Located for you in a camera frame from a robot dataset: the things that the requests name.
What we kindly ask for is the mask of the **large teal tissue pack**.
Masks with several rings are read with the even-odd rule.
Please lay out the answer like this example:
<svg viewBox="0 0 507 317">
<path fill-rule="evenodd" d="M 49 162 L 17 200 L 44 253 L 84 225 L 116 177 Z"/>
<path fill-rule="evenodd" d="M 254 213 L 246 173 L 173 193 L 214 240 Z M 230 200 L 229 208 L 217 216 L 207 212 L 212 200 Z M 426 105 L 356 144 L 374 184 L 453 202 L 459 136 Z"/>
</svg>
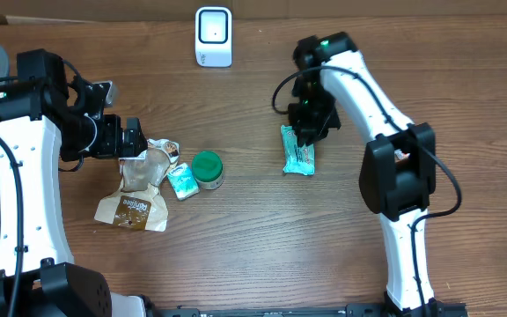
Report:
<svg viewBox="0 0 507 317">
<path fill-rule="evenodd" d="M 315 150 L 314 146 L 298 146 L 298 138 L 290 126 L 281 126 L 285 173 L 299 173 L 311 176 L 315 173 Z"/>
</svg>

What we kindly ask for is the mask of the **brown bread bag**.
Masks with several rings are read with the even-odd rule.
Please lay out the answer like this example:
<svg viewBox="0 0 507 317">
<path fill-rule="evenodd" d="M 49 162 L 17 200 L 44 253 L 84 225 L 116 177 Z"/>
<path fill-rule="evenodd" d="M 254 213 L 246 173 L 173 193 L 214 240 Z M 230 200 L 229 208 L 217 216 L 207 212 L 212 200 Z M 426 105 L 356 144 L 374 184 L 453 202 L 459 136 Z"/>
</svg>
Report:
<svg viewBox="0 0 507 317">
<path fill-rule="evenodd" d="M 99 201 L 94 219 L 135 230 L 164 231 L 168 209 L 160 185 L 176 167 L 179 157 L 178 143 L 150 139 L 138 156 L 120 158 L 121 183 L 115 192 Z"/>
</svg>

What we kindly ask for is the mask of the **small teal tissue pack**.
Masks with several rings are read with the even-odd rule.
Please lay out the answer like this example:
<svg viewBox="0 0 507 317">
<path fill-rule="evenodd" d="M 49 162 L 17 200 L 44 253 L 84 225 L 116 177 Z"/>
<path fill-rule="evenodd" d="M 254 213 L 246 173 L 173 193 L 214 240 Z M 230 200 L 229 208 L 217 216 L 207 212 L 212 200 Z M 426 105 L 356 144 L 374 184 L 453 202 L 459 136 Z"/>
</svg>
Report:
<svg viewBox="0 0 507 317">
<path fill-rule="evenodd" d="M 180 201 L 186 200 L 200 192 L 198 183 L 187 163 L 176 166 L 167 174 L 167 178 L 176 197 Z"/>
</svg>

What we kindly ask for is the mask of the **orange tissue pack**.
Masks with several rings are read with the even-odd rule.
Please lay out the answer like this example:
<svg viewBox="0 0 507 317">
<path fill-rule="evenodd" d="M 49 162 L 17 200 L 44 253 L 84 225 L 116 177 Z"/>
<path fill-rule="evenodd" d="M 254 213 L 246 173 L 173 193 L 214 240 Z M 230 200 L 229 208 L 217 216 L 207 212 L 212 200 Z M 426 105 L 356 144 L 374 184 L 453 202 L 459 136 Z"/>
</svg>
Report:
<svg viewBox="0 0 507 317">
<path fill-rule="evenodd" d="M 396 162 L 408 159 L 409 156 L 410 156 L 409 153 L 405 153 L 400 149 L 394 151 L 394 159 Z"/>
</svg>

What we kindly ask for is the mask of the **green lid jar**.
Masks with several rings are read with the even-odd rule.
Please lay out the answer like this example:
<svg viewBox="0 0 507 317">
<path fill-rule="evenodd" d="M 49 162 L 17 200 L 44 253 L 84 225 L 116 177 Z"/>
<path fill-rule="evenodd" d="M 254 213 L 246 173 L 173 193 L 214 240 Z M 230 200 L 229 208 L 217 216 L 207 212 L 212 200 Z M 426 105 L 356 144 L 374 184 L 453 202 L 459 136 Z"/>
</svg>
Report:
<svg viewBox="0 0 507 317">
<path fill-rule="evenodd" d="M 192 160 L 191 170 L 201 188 L 217 189 L 224 182 L 223 162 L 213 151 L 197 153 Z"/>
</svg>

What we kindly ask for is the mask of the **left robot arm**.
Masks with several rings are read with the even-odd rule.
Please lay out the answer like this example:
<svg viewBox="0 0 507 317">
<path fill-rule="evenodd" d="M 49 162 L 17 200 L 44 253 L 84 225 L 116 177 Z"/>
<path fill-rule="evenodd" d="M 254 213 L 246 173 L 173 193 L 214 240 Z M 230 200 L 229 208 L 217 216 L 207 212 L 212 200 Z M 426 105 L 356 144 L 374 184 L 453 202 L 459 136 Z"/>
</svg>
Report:
<svg viewBox="0 0 507 317">
<path fill-rule="evenodd" d="M 0 316 L 151 316 L 145 296 L 114 293 L 77 266 L 67 242 L 59 164 L 133 158 L 147 145 L 136 118 L 105 113 L 113 83 L 67 78 L 71 68 L 36 49 L 0 78 Z"/>
</svg>

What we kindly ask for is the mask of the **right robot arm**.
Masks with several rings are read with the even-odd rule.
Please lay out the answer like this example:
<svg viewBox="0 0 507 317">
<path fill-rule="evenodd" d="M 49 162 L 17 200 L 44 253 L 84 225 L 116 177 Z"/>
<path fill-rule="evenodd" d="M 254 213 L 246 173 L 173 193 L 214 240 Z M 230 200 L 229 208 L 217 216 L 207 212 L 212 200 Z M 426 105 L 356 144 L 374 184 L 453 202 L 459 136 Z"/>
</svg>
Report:
<svg viewBox="0 0 507 317">
<path fill-rule="evenodd" d="M 416 125 L 382 91 L 361 51 L 345 33 L 298 42 L 292 59 L 298 67 L 288 106 L 298 145 L 312 145 L 341 126 L 342 106 L 365 144 L 359 188 L 366 206 L 378 215 L 388 265 L 387 312 L 427 316 L 434 293 L 425 255 L 424 226 L 436 188 L 435 134 Z"/>
</svg>

